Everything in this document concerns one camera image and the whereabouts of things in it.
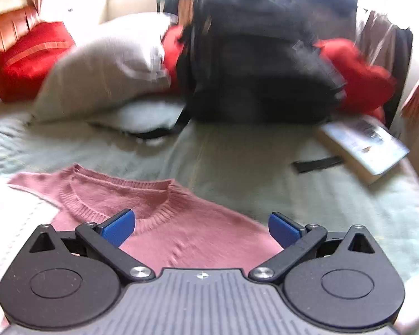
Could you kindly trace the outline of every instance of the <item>black backpack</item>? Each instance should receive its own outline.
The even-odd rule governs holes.
[[[191,118],[316,123],[343,96],[343,78],[320,58],[302,16],[277,0],[195,0],[181,40],[186,106],[172,128],[134,133],[139,138],[178,133]]]

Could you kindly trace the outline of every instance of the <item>triangular cutout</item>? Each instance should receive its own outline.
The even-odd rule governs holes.
[[[374,253],[374,249],[371,247],[370,243],[366,239],[365,235],[362,233],[356,233],[352,239],[351,244],[348,247],[352,252],[361,252],[361,253]]]
[[[46,250],[53,250],[54,244],[47,233],[40,234],[31,249],[30,253],[45,252]]]

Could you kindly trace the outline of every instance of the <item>blue gripper pad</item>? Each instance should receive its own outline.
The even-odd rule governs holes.
[[[119,247],[135,230],[135,213],[124,209],[98,225],[98,233],[114,246]]]
[[[300,239],[305,232],[303,228],[281,213],[273,212],[268,217],[268,231],[282,248],[287,248]]]

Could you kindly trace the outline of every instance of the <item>book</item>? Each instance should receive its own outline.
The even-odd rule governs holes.
[[[409,152],[398,139],[367,116],[321,125],[317,128],[317,137],[368,185]]]

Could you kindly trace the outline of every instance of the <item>wooden headboard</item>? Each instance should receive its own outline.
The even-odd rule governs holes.
[[[0,52],[13,46],[38,22],[39,16],[32,6],[0,14]]]

